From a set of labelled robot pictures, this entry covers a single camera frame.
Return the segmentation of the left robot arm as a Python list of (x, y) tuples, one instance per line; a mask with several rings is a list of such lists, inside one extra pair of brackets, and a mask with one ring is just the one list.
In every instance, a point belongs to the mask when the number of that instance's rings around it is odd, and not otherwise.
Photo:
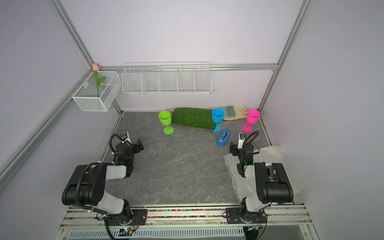
[(132, 210), (129, 201), (106, 191), (106, 182), (129, 178), (134, 170), (134, 157), (144, 149), (141, 139), (131, 142), (128, 133), (113, 134), (109, 140), (113, 154), (110, 163), (79, 165), (62, 194), (65, 206), (95, 212), (96, 219), (109, 226), (142, 226), (147, 220), (144, 210)]

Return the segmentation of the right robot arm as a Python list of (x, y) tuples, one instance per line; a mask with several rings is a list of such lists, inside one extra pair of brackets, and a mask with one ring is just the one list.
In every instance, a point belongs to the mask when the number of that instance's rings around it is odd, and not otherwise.
[(230, 153), (239, 158), (236, 164), (238, 174), (253, 179), (256, 192), (244, 197), (239, 207), (226, 209), (224, 216), (228, 224), (266, 224), (268, 216), (265, 209), (273, 204), (283, 205), (293, 201), (294, 191), (283, 164), (254, 161), (254, 155), (261, 152), (255, 152), (252, 144), (259, 133), (255, 131), (249, 136), (240, 133), (238, 143), (230, 144)]

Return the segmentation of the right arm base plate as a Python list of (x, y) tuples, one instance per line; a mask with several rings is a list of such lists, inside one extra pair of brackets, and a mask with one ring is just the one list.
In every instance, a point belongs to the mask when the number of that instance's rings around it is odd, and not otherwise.
[(268, 215), (265, 212), (252, 213), (241, 210), (240, 207), (226, 208), (222, 213), (228, 224), (265, 224)]

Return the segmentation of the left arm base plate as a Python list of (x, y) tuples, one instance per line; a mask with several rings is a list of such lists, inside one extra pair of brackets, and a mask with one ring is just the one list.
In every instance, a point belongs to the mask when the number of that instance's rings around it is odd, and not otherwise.
[(147, 209), (133, 209), (127, 215), (111, 215), (106, 217), (107, 226), (144, 226), (148, 218)]

